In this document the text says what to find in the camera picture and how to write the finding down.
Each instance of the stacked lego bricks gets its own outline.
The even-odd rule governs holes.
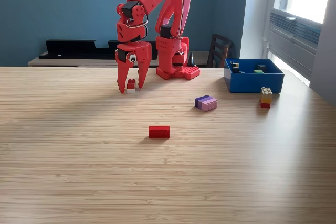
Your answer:
[[[261,88],[260,106],[269,109],[272,103],[272,91],[270,88]]]
[[[195,107],[202,111],[214,110],[218,106],[217,99],[205,95],[195,99]]]
[[[135,80],[128,80],[127,82],[127,93],[135,93]]]

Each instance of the yellow lego brick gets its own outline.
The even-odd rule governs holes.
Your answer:
[[[263,99],[263,98],[260,98],[260,100],[261,100],[262,103],[272,104],[272,99]]]

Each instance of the small red lego brick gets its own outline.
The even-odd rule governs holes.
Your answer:
[[[135,89],[135,80],[128,80],[127,89]]]
[[[170,138],[170,127],[149,126],[149,138]]]
[[[269,104],[269,103],[262,103],[261,99],[259,100],[259,103],[260,103],[260,107],[262,107],[263,109],[269,109],[269,108],[271,108],[271,104]]]

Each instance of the white lego brick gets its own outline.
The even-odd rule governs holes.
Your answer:
[[[135,89],[127,89],[127,93],[135,93]]]

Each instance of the lego brick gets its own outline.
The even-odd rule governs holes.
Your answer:
[[[135,80],[128,80],[127,82],[127,89],[135,89]]]
[[[217,108],[218,106],[218,101],[217,99],[210,99],[210,100],[207,100],[205,102],[202,102],[202,105],[201,105],[201,110],[202,111],[209,111],[209,110],[214,110],[215,108]]]
[[[149,138],[170,138],[169,126],[150,126]]]
[[[239,67],[233,67],[232,68],[232,73],[240,73],[240,68]]]
[[[261,88],[261,93],[262,94],[270,94],[270,95],[273,94],[270,88],[265,88],[265,87]]]
[[[213,97],[207,97],[207,98],[199,100],[198,104],[197,104],[197,108],[201,109],[202,103],[204,103],[204,102],[206,102],[208,100],[211,100],[211,99],[213,99]]]
[[[196,99],[195,99],[195,107],[198,108],[198,101],[199,101],[199,100],[202,100],[202,99],[204,99],[204,98],[208,98],[208,97],[210,97],[210,96],[205,95],[205,96],[203,96],[203,97],[196,98]]]
[[[231,61],[230,63],[233,68],[239,68],[239,63],[234,63],[233,61]]]
[[[261,88],[260,100],[262,103],[272,103],[272,91],[270,88]]]
[[[260,103],[260,107],[262,107],[263,109],[269,109],[271,107],[270,103],[262,103],[261,100],[259,100]]]
[[[135,91],[135,89],[127,89],[126,92],[128,94],[134,94],[136,91]]]
[[[261,70],[262,72],[265,73],[266,69],[267,69],[266,65],[257,65],[257,70]]]
[[[199,67],[183,67],[184,78],[188,81],[194,79],[195,77],[201,74],[201,70]]]
[[[261,100],[262,103],[268,103],[268,104],[272,103],[272,99],[264,99],[264,98],[260,97],[260,100]]]

